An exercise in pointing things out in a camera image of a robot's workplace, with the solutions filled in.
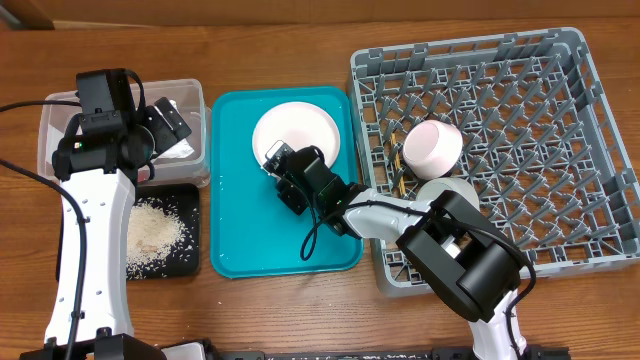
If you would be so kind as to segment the cream cup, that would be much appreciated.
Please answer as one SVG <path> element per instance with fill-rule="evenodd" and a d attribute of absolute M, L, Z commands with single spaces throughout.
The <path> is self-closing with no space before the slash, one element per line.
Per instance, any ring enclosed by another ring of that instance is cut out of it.
<path fill-rule="evenodd" d="M 452 257 L 456 258 L 461 253 L 461 248 L 454 242 L 443 245 L 443 249 Z"/>

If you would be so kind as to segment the white rice pile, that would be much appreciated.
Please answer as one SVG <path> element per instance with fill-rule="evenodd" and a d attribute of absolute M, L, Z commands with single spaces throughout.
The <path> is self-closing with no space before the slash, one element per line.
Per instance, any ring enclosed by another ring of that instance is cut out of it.
<path fill-rule="evenodd" d="M 196 264 L 196 208 L 183 216 L 173 196 L 140 198 L 134 204 L 127 235 L 127 279 L 188 275 Z"/>

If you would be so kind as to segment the bamboo chopstick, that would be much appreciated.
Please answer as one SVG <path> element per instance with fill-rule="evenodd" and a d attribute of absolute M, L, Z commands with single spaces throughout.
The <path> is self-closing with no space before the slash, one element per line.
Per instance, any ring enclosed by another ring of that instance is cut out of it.
<path fill-rule="evenodd" d="M 391 133 L 390 143 L 391 143 L 390 157 L 391 157 L 394 169 L 396 171 L 398 171 L 401 168 L 401 160 L 400 160 L 399 155 L 398 155 L 399 146 L 398 146 L 398 142 L 396 140 L 396 134 L 395 133 Z"/>
<path fill-rule="evenodd" d="M 396 153 L 395 155 L 395 166 L 396 166 L 396 170 L 397 170 L 397 177 L 398 177 L 398 190 L 399 190 L 399 194 L 402 198 L 404 198 L 406 196 L 406 187 L 405 187 L 405 183 L 404 183 L 404 168 L 402 167 L 401 164 L 401 159 L 400 159 L 400 153 Z"/>

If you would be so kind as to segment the white round plate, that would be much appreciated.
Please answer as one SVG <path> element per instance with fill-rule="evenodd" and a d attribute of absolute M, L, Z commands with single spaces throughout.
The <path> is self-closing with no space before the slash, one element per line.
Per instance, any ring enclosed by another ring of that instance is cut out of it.
<path fill-rule="evenodd" d="M 264 113 L 254 127 L 252 151 L 260 167 L 267 161 L 267 153 L 278 142 L 293 150 L 318 147 L 325 164 L 331 168 L 341 148 L 338 126 L 329 113 L 317 105 L 302 101 L 285 102 Z"/>

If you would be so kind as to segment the grey bowl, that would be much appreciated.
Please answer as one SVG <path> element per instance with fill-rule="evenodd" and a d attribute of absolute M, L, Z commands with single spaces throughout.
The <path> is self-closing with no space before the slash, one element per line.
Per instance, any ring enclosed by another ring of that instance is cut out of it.
<path fill-rule="evenodd" d="M 416 195 L 416 200 L 435 200 L 445 190 L 454 191 L 460 194 L 477 210 L 480 209 L 480 200 L 475 188 L 462 178 L 444 177 L 430 180 L 421 186 Z"/>

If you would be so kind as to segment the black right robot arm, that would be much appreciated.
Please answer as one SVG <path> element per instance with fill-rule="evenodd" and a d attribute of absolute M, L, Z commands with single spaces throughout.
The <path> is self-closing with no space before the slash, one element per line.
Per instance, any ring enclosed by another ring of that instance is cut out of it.
<path fill-rule="evenodd" d="M 294 212 L 310 210 L 313 245 L 326 225 L 339 235 L 394 243 L 440 300 L 468 321 L 478 359 L 522 359 L 527 343 L 516 305 L 527 257 L 462 195 L 445 190 L 429 201 L 384 196 L 329 174 L 297 181 L 279 177 L 281 200 Z"/>

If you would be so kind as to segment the pink bowl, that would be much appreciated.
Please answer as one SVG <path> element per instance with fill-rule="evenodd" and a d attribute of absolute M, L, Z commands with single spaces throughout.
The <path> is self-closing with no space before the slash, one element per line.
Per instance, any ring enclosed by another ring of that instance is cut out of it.
<path fill-rule="evenodd" d="M 431 180 L 442 177 L 454 167 L 462 147 L 463 137 L 455 126 L 426 120 L 406 136 L 402 157 L 417 177 Z"/>

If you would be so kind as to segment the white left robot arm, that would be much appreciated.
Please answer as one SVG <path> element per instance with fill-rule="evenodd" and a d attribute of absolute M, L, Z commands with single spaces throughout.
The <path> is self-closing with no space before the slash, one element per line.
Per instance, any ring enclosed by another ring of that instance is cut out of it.
<path fill-rule="evenodd" d="M 215 350 L 194 341 L 164 348 L 134 337 L 126 294 L 126 242 L 138 163 L 121 154 L 150 155 L 149 131 L 139 127 L 143 105 L 101 105 L 69 123 L 56 151 L 64 209 L 57 303 L 42 349 L 25 359 L 210 359 Z"/>

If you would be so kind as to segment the white napkin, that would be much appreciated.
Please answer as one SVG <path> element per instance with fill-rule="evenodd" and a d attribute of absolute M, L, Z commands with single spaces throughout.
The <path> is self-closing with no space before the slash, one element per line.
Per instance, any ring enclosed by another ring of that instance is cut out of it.
<path fill-rule="evenodd" d="M 187 138 L 178 142 L 165 153 L 158 153 L 159 156 L 165 158 L 186 158 L 190 156 L 194 152 L 194 150 L 188 143 Z"/>

